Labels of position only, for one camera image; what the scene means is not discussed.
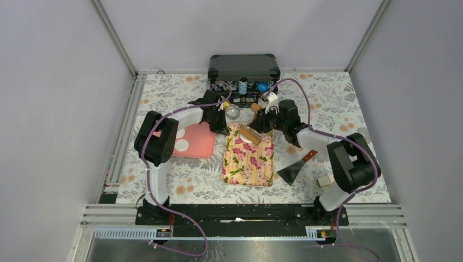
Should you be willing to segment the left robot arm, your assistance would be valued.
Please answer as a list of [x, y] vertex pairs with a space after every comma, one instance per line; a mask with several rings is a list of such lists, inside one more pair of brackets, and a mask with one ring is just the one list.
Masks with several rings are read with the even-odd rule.
[[149, 111], [135, 138], [134, 149], [146, 165], [146, 193], [143, 208], [156, 224], [169, 219], [169, 213], [177, 213], [167, 208], [167, 174], [170, 171], [169, 159], [173, 155], [176, 135], [180, 129], [193, 124], [207, 123], [210, 131], [229, 135], [223, 103], [231, 97], [207, 90], [203, 97], [188, 103], [187, 106], [161, 114]]

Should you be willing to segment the floral yellow tray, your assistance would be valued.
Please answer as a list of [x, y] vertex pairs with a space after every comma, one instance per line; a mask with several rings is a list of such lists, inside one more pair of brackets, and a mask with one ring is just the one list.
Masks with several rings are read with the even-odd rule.
[[228, 126], [225, 139], [222, 181], [243, 186], [270, 187], [274, 182], [274, 133], [263, 134], [258, 144], [247, 143], [239, 123]]

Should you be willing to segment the wooden double-ended rolling pin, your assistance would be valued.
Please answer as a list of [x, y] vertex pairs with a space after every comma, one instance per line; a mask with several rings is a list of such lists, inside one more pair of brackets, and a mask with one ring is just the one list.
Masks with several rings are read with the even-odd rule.
[[258, 145], [262, 140], [262, 135], [255, 130], [253, 122], [257, 119], [258, 112], [262, 107], [257, 103], [253, 103], [250, 109], [254, 113], [253, 118], [249, 124], [242, 125], [239, 128], [239, 135], [243, 142]]

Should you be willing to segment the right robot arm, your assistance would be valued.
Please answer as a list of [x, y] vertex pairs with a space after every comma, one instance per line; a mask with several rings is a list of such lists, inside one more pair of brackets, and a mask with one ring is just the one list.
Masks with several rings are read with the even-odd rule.
[[301, 121], [293, 100], [279, 100], [274, 93], [266, 102], [265, 107], [257, 103], [251, 105], [254, 117], [248, 125], [251, 133], [246, 138], [254, 140], [257, 134], [277, 130], [283, 133], [287, 143], [328, 156], [335, 181], [314, 201], [317, 207], [313, 210], [314, 220], [326, 225], [334, 219], [334, 210], [354, 193], [376, 183], [381, 169], [360, 133], [343, 137], [316, 130]]

